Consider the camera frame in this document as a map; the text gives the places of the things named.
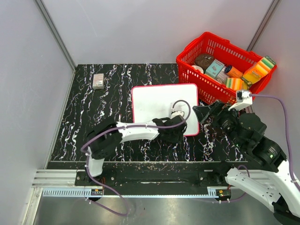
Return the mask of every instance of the white board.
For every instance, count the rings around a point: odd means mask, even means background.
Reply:
[[[198,105],[197,86],[189,84],[170,84],[154,86],[138,86],[131,91],[133,121],[135,123],[148,122],[154,118],[171,116],[171,107],[177,100],[185,100],[191,106],[191,115],[187,120],[187,130],[184,136],[193,136],[199,133],[199,123],[192,107]],[[179,102],[175,110],[188,114],[188,106]]]

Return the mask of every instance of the small box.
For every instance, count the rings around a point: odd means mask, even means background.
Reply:
[[[93,89],[104,89],[104,74],[94,74]]]
[[[221,70],[223,69],[224,64],[222,62],[220,62],[219,60],[214,60],[211,65],[207,68],[207,70],[205,71],[205,73],[212,77],[212,78],[216,78],[216,76],[221,72]]]
[[[226,67],[223,67],[223,69],[220,71],[220,73],[218,73],[218,75],[215,78],[215,80],[221,84],[225,84],[227,78],[229,78],[229,76],[225,73],[225,69]]]

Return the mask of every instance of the red basket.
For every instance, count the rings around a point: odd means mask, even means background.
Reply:
[[[211,104],[218,99],[225,103],[234,104],[236,96],[234,90],[227,88],[191,66],[194,64],[195,58],[201,53],[211,54],[225,65],[233,65],[243,73],[262,58],[252,51],[247,52],[240,49],[230,44],[229,40],[209,32],[203,33],[192,41],[176,58],[179,83],[195,83],[198,87],[199,99],[207,104]],[[259,82],[253,84],[250,91],[254,94],[262,91],[269,83],[276,68],[277,66]]]

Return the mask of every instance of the white wall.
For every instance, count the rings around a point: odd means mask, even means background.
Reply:
[[[170,63],[211,31],[247,48],[271,0],[43,0],[73,60]]]
[[[288,110],[295,173],[300,177],[300,1],[281,1],[254,51],[271,56],[278,64],[270,83],[262,92],[281,97]],[[276,100],[256,99],[255,113],[268,126],[266,136],[287,152],[284,114]]]
[[[0,224],[43,168],[72,71],[34,1],[0,1]]]

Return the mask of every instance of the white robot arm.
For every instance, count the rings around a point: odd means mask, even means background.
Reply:
[[[285,153],[274,141],[264,136],[267,126],[258,116],[254,113],[239,115],[239,110],[251,104],[251,93],[241,90],[237,91],[237,103],[232,106],[217,101],[209,106],[194,106],[193,110],[200,123],[204,123],[209,116],[214,116],[212,126],[222,128],[248,162],[262,170],[276,189],[263,186],[230,165],[225,171],[220,167],[222,171],[213,172],[227,184],[259,200],[274,213],[280,223],[300,225],[300,187],[295,184],[298,182],[296,176],[290,174]],[[114,153],[120,143],[156,138],[180,142],[187,127],[185,121],[181,111],[173,112],[170,118],[153,119],[142,124],[115,122],[112,117],[107,118],[88,134],[89,141],[86,145],[87,154],[90,155],[90,174],[96,177],[102,173],[104,158]]]
[[[213,126],[222,128],[239,147],[248,162],[261,170],[275,185],[267,188],[241,173],[237,168],[228,166],[224,172],[216,172],[226,183],[235,186],[268,207],[275,218],[284,225],[300,225],[300,187],[295,174],[291,176],[289,161],[285,153],[272,140],[263,136],[267,128],[254,113],[239,115],[239,110],[252,104],[249,91],[237,91],[237,103],[228,106],[215,102],[209,106],[194,106],[200,123],[214,116]]]

